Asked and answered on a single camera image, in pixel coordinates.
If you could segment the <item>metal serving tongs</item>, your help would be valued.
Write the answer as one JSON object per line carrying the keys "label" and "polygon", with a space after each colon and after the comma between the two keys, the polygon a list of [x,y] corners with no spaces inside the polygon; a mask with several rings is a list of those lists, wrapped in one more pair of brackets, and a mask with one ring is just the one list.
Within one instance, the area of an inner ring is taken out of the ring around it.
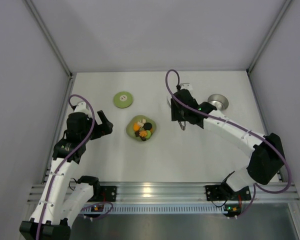
{"label": "metal serving tongs", "polygon": [[[167,102],[167,105],[170,109],[172,109],[172,105],[171,105],[171,99],[167,96],[166,97],[166,102]],[[182,131],[185,131],[186,130],[186,122],[185,121],[177,121],[178,124],[179,124],[179,127]]]}

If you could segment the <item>black sandwich cookie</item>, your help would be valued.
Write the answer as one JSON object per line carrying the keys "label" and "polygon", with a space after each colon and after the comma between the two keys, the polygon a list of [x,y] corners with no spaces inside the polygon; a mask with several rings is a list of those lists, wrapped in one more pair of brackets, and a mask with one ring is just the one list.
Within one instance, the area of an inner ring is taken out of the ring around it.
{"label": "black sandwich cookie", "polygon": [[152,129],[152,124],[150,122],[146,122],[144,125],[143,125],[143,129],[146,130],[146,131],[150,131]]}

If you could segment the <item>orange swirl cookie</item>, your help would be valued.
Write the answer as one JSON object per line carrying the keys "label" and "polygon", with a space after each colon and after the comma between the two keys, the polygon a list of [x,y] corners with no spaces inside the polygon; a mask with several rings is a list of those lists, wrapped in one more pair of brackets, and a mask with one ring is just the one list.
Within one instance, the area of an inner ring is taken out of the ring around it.
{"label": "orange swirl cookie", "polygon": [[140,131],[140,132],[139,132],[139,136],[140,136],[141,138],[145,138],[147,135],[148,135],[147,131]]}

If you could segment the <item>beige cube snack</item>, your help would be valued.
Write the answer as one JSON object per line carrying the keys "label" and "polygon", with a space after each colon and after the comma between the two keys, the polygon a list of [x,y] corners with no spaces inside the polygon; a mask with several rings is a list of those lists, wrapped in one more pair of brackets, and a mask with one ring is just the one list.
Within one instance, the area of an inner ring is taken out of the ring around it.
{"label": "beige cube snack", "polygon": [[137,125],[140,126],[140,127],[144,126],[144,124],[142,122],[139,122],[139,121],[137,122]]}

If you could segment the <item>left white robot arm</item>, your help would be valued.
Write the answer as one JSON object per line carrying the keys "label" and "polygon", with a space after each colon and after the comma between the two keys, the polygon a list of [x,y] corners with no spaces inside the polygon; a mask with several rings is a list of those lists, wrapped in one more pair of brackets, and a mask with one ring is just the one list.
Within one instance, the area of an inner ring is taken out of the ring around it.
{"label": "left white robot arm", "polygon": [[[84,205],[100,193],[99,179],[82,176],[66,198],[70,180],[79,167],[89,141],[109,135],[113,124],[103,111],[94,112],[86,102],[78,102],[66,120],[66,130],[53,148],[51,168],[38,204],[19,232],[26,240],[68,240],[72,225]],[[98,115],[101,124],[97,124]]]}

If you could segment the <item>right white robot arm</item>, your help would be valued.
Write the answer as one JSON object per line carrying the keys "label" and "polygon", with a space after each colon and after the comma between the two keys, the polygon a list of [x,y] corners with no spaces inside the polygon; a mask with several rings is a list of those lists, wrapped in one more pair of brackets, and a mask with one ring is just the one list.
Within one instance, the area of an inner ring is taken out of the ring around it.
{"label": "right white robot arm", "polygon": [[243,168],[231,172],[217,189],[228,200],[243,188],[267,185],[284,166],[283,146],[278,135],[252,134],[241,125],[236,127],[214,105],[204,101],[198,104],[191,92],[180,85],[170,100],[171,120],[188,122],[210,131],[240,149],[249,158]]}

